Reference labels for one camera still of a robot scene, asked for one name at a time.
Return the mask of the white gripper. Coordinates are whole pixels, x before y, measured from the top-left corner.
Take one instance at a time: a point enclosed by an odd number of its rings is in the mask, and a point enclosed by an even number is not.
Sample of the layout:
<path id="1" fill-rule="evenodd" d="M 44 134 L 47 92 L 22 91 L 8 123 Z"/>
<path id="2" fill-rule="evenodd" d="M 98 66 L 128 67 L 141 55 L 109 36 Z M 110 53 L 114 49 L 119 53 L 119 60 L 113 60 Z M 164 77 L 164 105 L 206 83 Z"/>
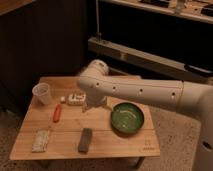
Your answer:
<path id="1" fill-rule="evenodd" d="M 86 112 L 89 108 L 102 107 L 107 104 L 107 97 L 102 94 L 87 93 L 85 105 L 82 106 L 82 112 Z"/>

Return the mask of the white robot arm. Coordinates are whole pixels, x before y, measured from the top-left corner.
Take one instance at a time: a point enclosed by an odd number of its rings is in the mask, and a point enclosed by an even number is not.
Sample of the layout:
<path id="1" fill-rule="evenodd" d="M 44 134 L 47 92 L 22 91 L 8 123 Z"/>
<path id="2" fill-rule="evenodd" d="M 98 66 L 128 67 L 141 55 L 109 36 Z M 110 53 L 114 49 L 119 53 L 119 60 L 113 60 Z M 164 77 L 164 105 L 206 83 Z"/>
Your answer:
<path id="1" fill-rule="evenodd" d="M 79 75 L 86 107 L 104 106 L 111 96 L 187 116 L 201 122 L 193 171 L 213 171 L 213 85 L 188 81 L 128 79 L 109 76 L 105 62 L 93 60 Z"/>

